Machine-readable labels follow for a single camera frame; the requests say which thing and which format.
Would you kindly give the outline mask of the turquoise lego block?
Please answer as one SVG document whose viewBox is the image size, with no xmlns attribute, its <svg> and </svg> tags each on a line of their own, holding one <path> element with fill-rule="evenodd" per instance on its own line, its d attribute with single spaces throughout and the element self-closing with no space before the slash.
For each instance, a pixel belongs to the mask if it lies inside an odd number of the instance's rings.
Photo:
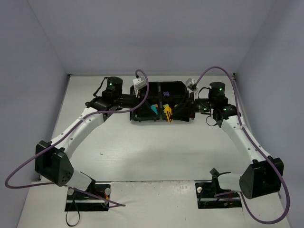
<svg viewBox="0 0 304 228">
<path fill-rule="evenodd" d="M 158 114 L 158 105 L 157 105 L 157 104 L 151 105 L 151 109 L 152 109 L 156 114 Z"/>
</svg>

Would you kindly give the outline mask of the yellow orange lego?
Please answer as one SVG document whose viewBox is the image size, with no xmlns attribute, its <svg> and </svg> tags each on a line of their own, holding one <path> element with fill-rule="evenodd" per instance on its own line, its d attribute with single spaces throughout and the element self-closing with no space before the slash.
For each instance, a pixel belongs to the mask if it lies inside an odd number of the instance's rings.
<svg viewBox="0 0 304 228">
<path fill-rule="evenodd" d="M 172 118 L 171 118 L 172 109 L 169 106 L 167 106 L 164 108 L 164 113 L 166 115 L 167 122 L 171 123 L 172 122 Z"/>
</svg>

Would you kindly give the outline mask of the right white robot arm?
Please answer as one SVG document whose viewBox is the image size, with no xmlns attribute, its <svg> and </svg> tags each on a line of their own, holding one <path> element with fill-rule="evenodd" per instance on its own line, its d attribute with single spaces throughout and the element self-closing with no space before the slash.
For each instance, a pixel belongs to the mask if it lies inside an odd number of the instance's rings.
<svg viewBox="0 0 304 228">
<path fill-rule="evenodd" d="M 186 93 L 180 104 L 165 111 L 167 120 L 188 122 L 197 113 L 212 118 L 249 162 L 244 173 L 236 180 L 243 196 L 253 199 L 279 192 L 283 184 L 283 161 L 273 158 L 258 144 L 245 125 L 238 106 L 228 102 L 225 86 L 222 82 L 210 83 L 207 98 L 194 98 L 193 93 Z"/>
</svg>

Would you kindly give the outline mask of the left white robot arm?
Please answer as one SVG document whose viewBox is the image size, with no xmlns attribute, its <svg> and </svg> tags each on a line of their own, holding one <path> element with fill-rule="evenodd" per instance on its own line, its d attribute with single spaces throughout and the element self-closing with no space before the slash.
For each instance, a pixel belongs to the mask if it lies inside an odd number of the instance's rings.
<svg viewBox="0 0 304 228">
<path fill-rule="evenodd" d="M 146 77 L 137 76 L 133 80 L 134 95 L 123 94 L 122 85 L 121 78 L 108 77 L 101 95 L 94 93 L 80 116 L 61 135 L 36 145 L 35 171 L 38 174 L 59 187 L 94 192 L 95 180 L 74 169 L 70 159 L 83 140 L 112 114 L 134 111 L 144 104 L 149 92 Z"/>
</svg>

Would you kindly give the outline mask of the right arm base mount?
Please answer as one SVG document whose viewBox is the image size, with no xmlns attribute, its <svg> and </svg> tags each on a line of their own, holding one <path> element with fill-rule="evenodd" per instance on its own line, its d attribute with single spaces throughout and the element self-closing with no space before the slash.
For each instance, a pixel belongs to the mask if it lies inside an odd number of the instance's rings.
<svg viewBox="0 0 304 228">
<path fill-rule="evenodd" d="M 232 190 L 217 188 L 211 181 L 195 182 L 198 209 L 241 208 L 239 194 Z"/>
</svg>

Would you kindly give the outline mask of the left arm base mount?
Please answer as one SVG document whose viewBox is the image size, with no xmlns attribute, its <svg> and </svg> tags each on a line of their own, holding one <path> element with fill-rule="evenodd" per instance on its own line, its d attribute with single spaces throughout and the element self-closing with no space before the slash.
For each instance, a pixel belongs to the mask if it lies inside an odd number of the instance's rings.
<svg viewBox="0 0 304 228">
<path fill-rule="evenodd" d="M 102 198 L 108 198 L 111 190 L 111 183 L 97 182 L 95 184 L 94 195 Z M 65 212 L 101 212 L 109 210 L 109 203 L 103 199 L 95 198 L 84 193 L 67 190 Z"/>
</svg>

